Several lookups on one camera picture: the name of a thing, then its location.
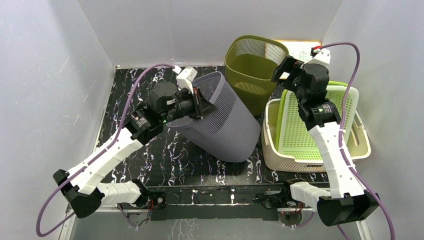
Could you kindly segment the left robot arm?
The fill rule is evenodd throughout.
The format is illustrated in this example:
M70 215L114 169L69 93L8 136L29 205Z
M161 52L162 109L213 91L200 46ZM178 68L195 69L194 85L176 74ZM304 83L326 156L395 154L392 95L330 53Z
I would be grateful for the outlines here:
M59 169L53 178L78 218L86 218L108 205L126 203L145 208L154 194L140 180L102 180L124 159L160 135L165 124L184 117L200 121L217 111L218 107L198 87L178 89L173 83L161 82L107 142L77 166Z

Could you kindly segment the grey slatted bin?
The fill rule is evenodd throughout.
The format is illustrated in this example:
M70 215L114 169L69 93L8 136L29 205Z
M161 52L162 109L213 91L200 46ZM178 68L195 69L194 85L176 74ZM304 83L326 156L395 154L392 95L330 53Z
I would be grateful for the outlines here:
M241 163L253 153L261 127L224 75L217 71L196 78L194 87L212 91L218 110L202 120L183 117L166 124L220 161Z

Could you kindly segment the lime green perforated basket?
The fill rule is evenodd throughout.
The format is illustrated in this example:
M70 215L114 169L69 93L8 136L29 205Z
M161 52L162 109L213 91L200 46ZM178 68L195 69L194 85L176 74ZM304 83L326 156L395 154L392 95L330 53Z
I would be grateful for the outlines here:
M326 98L335 104L340 117L342 117L342 104L347 86L347 83L337 81L330 81L327 86ZM355 87L349 89L343 126L345 143L352 129L359 96L359 91ZM320 151L299 116L297 98L293 92L286 89L281 94L276 126L275 146L278 153L293 157L296 162L314 164L322 162Z

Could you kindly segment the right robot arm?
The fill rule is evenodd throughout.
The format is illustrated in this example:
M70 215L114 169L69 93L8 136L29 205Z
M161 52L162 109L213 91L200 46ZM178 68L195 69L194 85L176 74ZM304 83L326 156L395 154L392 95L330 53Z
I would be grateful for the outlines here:
M283 73L283 86L295 94L298 114L315 141L327 172L330 190L302 180L284 183L282 202L295 207L299 202L313 208L328 227L365 220L379 206L379 196L354 175L355 167L344 142L344 122L336 105L327 98L328 69L286 56L273 70L272 82Z

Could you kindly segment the olive green slatted bin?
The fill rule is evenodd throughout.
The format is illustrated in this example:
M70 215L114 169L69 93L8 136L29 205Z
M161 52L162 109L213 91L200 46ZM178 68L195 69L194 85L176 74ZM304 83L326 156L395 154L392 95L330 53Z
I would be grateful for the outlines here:
M288 55L281 42L255 35L242 35L228 48L225 79L254 117L265 110L277 85L273 71Z

